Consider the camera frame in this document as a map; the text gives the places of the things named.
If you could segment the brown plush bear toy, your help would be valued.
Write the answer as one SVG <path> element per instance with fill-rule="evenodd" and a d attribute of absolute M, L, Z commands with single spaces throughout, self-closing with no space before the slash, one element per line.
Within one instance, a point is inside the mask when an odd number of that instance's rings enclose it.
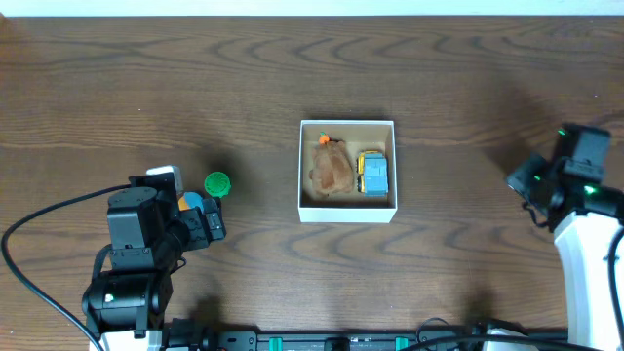
<path fill-rule="evenodd" d="M 354 171 L 343 140 L 333 140 L 326 133 L 320 133 L 312 158 L 313 168 L 308 176 L 317 195 L 329 197 L 354 189 Z"/>

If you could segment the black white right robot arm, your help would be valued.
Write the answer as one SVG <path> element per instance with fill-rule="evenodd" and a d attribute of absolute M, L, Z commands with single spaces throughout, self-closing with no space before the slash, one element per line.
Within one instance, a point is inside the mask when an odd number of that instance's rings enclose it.
<path fill-rule="evenodd" d="M 603 184 L 609 147 L 608 131 L 565 123 L 550 159 L 533 153 L 506 178 L 554 236 L 569 347 L 623 347 L 623 193 Z"/>

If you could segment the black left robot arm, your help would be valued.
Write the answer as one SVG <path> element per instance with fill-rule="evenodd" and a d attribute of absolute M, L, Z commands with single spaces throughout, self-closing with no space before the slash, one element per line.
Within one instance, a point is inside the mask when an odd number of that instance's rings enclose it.
<path fill-rule="evenodd" d="M 226 235 L 220 200 L 201 203 L 181 209 L 172 174 L 132 176 L 129 188 L 109 197 L 111 244 L 98 253 L 82 300 L 97 339 L 126 331 L 144 338 L 164 326 L 171 275 L 185 264 L 183 254 Z"/>

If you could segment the yellow grey toy truck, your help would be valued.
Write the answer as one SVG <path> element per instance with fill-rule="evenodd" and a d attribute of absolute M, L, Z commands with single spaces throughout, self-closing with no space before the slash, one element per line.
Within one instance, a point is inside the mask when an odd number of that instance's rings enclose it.
<path fill-rule="evenodd" d="M 363 151 L 356 163 L 357 189 L 366 197 L 385 197 L 389 191 L 388 163 L 379 151 Z"/>

